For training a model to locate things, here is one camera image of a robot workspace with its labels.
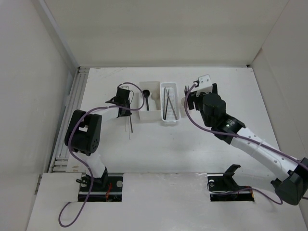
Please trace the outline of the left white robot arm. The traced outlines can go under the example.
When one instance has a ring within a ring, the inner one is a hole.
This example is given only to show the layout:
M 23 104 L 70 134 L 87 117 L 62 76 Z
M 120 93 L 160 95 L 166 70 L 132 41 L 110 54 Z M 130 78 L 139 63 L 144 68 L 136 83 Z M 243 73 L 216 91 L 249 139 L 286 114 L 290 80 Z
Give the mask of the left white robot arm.
M 64 143 L 73 157 L 86 167 L 86 176 L 81 183 L 102 191 L 108 184 L 108 171 L 96 152 L 100 142 L 101 125 L 111 119 L 131 115 L 130 90 L 127 86 L 118 87 L 116 96 L 106 101 L 110 109 L 103 107 L 100 114 L 75 110 L 71 117 Z

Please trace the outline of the black plastic spoon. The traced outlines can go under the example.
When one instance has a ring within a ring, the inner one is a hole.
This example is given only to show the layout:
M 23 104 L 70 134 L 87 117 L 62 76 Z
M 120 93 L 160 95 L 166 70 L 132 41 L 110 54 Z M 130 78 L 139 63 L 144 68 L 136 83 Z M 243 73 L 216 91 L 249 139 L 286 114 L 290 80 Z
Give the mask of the black plastic spoon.
M 147 111 L 149 111 L 150 108 L 149 108 L 148 98 L 149 98 L 149 96 L 150 96 L 150 91 L 149 91 L 149 90 L 143 90 L 142 93 L 143 93 L 143 95 L 144 95 L 144 97 L 145 97 L 146 109 L 147 109 Z

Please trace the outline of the brown wooden fork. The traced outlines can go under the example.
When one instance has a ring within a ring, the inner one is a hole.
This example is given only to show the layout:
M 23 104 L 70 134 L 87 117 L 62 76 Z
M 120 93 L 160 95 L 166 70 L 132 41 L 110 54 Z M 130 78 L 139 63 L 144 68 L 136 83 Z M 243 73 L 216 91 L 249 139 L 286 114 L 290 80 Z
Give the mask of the brown wooden fork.
M 186 86 L 184 87 L 184 95 L 185 95 L 185 97 L 184 97 L 184 106 L 185 106 L 186 108 L 189 108 L 190 94 L 189 94 L 189 86 L 188 86 L 188 85 L 186 85 Z

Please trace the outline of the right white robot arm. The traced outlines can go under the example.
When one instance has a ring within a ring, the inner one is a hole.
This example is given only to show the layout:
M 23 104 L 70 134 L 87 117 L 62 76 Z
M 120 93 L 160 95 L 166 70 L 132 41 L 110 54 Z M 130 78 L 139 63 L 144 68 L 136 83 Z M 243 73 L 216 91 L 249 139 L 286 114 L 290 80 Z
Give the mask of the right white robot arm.
M 191 118 L 196 127 L 245 152 L 275 175 L 270 183 L 280 202 L 298 205 L 302 199 L 307 199 L 307 158 L 297 159 L 272 147 L 242 121 L 227 114 L 226 103 L 218 95 L 216 83 L 212 84 L 210 92 L 205 93 L 199 91 L 199 82 L 195 81 L 191 87 L 185 86 L 184 95 L 185 111 L 199 111 L 204 122 L 202 127 Z

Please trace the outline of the black chopstick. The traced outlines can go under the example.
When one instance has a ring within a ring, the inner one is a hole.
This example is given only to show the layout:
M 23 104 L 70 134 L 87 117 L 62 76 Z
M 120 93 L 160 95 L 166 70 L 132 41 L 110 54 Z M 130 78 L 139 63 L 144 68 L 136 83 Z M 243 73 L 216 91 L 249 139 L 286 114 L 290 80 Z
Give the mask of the black chopstick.
M 169 104 L 169 89 L 167 90 L 165 88 L 165 92 L 167 94 L 167 103 L 166 103 L 166 107 L 165 107 L 164 120 L 167 120 L 167 110 L 168 110 L 168 104 Z
M 163 88 L 163 119 L 165 120 L 165 111 L 166 111 L 166 91 Z

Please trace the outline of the beige plastic spoon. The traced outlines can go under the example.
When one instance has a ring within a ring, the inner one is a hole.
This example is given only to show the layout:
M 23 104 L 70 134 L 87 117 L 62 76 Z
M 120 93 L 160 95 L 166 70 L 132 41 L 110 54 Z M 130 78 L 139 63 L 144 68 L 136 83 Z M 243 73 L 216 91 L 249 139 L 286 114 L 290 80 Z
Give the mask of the beige plastic spoon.
M 160 106 L 159 106 L 159 94 L 156 91 L 152 92 L 152 96 L 151 96 L 152 100 L 154 101 L 155 104 L 155 110 L 160 110 Z

